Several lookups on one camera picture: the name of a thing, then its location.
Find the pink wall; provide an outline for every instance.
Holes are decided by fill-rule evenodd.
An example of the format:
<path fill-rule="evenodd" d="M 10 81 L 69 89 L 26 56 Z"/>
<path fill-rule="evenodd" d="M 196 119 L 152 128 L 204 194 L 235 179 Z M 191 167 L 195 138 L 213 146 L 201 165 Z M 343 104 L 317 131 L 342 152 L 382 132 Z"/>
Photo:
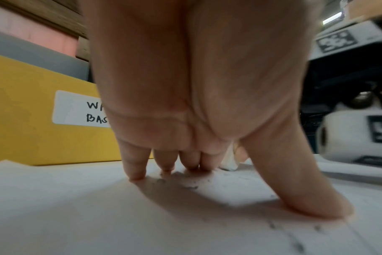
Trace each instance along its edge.
<path fill-rule="evenodd" d="M 75 57 L 78 38 L 0 7 L 0 32 Z"/>

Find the white label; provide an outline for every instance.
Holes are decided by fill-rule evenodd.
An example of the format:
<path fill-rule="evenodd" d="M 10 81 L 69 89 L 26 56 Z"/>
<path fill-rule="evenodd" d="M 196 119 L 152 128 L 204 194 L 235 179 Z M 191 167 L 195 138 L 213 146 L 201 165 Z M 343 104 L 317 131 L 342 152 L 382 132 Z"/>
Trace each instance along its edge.
<path fill-rule="evenodd" d="M 110 127 L 100 98 L 62 90 L 55 93 L 52 122 L 62 125 Z"/>
<path fill-rule="evenodd" d="M 335 32 L 316 37 L 309 60 L 382 42 L 382 30 L 372 21 L 365 21 Z"/>

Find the yellow box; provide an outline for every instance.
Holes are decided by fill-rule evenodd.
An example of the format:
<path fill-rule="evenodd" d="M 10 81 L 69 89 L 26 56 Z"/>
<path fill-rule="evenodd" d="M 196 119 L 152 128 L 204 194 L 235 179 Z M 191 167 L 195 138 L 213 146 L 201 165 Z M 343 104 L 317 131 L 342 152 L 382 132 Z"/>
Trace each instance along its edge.
<path fill-rule="evenodd" d="M 53 123 L 57 91 L 99 96 L 93 83 L 0 56 L 0 160 L 27 165 L 120 160 L 110 128 Z"/>

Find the gray panel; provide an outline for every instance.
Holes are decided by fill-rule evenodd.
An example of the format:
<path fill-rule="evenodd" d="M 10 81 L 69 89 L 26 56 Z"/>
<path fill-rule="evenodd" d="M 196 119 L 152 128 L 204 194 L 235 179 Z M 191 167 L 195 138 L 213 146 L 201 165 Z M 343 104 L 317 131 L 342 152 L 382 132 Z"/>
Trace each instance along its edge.
<path fill-rule="evenodd" d="M 0 55 L 87 80 L 89 63 L 0 32 Z"/>

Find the paper sheet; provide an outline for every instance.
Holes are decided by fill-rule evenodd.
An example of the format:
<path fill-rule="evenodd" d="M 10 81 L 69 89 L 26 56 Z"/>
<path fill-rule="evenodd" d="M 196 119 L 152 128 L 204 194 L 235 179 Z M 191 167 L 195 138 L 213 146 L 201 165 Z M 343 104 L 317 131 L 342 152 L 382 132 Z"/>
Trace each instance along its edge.
<path fill-rule="evenodd" d="M 382 169 L 319 163 L 325 171 Z M 333 180 L 356 207 L 347 220 L 289 211 L 252 166 L 160 176 L 137 185 L 120 162 L 30 167 L 0 162 L 0 254 L 382 255 L 382 187 Z"/>

